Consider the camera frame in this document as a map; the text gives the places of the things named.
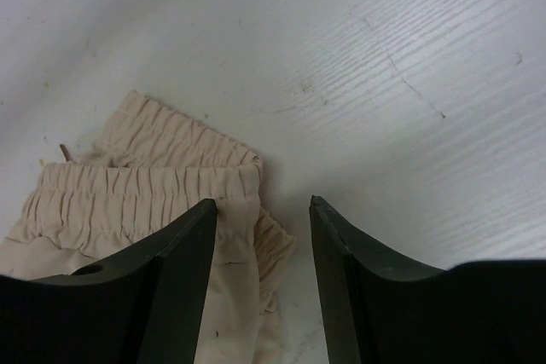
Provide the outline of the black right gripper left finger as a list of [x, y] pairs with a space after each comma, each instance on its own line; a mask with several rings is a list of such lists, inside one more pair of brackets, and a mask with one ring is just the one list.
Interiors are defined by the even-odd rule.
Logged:
[[217, 207], [72, 274], [1, 279], [4, 363], [190, 363], [210, 277]]

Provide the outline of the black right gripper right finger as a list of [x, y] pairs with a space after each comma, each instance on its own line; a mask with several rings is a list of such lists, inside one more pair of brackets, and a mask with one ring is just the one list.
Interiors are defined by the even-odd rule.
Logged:
[[311, 242], [332, 363], [542, 363], [545, 263], [407, 257], [310, 202]]

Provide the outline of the beige trousers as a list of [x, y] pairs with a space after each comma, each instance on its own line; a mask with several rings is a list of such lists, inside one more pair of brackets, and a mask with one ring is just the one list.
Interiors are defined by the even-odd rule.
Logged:
[[278, 363], [276, 290], [295, 240], [262, 207], [259, 156], [137, 92], [83, 157], [46, 165], [1, 244], [19, 279], [70, 274], [159, 231], [203, 199], [218, 208], [196, 361]]

